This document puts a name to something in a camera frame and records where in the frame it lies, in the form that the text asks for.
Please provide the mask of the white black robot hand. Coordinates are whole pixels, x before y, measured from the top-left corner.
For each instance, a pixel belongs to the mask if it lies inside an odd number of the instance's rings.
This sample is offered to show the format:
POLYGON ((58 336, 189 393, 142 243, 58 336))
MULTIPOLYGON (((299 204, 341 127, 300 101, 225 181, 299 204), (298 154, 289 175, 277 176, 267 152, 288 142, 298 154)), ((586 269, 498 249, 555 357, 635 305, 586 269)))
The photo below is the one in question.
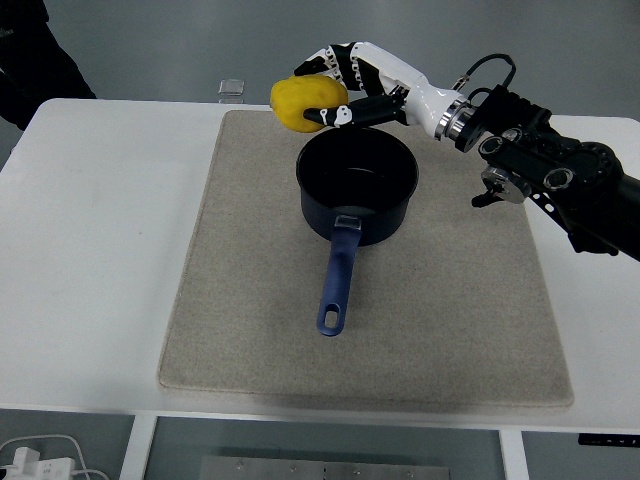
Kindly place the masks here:
POLYGON ((306 59, 296 76, 320 74, 342 84, 361 99, 337 107, 311 107, 304 118, 330 127, 369 127, 397 121, 419 125, 439 139, 464 97, 438 88, 426 75, 370 42, 329 45, 306 59))

